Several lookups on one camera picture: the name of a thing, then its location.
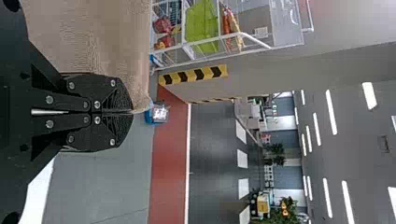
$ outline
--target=floor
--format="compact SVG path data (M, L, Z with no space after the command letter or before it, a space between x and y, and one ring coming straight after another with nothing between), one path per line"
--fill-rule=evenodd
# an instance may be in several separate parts
M246 223L248 192L263 185L262 161L233 104L189 107L155 80L150 94L171 106L168 123L154 127L136 115L120 148L57 156L44 224Z
M156 79L149 89L155 99ZM121 147L59 154L43 223L148 223L153 135L154 127L139 114Z
M231 102L191 106L189 224L240 223L247 197L239 199L238 180L248 178L247 190L260 186L254 142L235 129ZM247 169L238 167L237 149L247 153Z

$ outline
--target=green item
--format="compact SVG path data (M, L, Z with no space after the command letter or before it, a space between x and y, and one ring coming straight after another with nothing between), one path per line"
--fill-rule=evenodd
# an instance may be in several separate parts
M185 38L189 42L208 39L219 35L218 18L211 0L201 2L186 10ZM212 41L192 46L197 52L216 53L219 51L219 41Z

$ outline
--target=potted plant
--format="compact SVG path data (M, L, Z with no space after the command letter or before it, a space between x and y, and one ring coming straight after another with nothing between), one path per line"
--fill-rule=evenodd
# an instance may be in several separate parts
M283 148L283 144L272 144L265 146L266 153L265 157L265 165L279 165L283 166L285 164L285 148Z

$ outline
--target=beige carpet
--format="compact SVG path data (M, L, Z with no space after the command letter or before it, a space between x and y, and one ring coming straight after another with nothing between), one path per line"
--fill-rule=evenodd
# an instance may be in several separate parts
M119 77L149 106L149 0L22 0L29 38L61 72Z

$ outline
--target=yellow and black warning stripe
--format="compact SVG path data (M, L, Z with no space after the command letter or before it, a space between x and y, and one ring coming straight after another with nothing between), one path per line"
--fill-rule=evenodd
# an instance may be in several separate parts
M200 80L208 80L227 76L227 65L219 64L217 66L194 68L186 71L160 75L158 82L162 86L167 86L183 82L196 82Z
M192 105L201 105L207 103L215 103L215 102L222 102L222 101L231 101L236 99L241 99L242 97L227 97L227 98L214 98L210 100L202 100L202 101L190 101L189 103Z

